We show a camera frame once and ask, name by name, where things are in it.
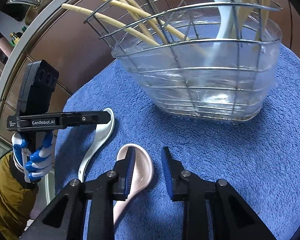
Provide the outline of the mustard yellow sleeve forearm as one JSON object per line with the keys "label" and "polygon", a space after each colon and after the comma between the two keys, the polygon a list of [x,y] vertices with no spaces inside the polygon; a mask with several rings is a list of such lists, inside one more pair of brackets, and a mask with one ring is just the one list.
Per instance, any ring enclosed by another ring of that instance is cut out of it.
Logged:
{"label": "mustard yellow sleeve forearm", "polygon": [[15,166],[13,154],[0,162],[0,239],[19,239],[24,233],[38,194]]}

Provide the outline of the blue white gloved left hand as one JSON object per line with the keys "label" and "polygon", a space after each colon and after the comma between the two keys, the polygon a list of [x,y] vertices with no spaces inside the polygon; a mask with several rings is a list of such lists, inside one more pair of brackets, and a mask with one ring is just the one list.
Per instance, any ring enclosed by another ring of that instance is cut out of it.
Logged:
{"label": "blue white gloved left hand", "polygon": [[42,144],[33,153],[27,153],[30,143],[19,133],[12,135],[14,166],[26,183],[37,183],[52,170],[53,141],[53,133],[45,132]]}

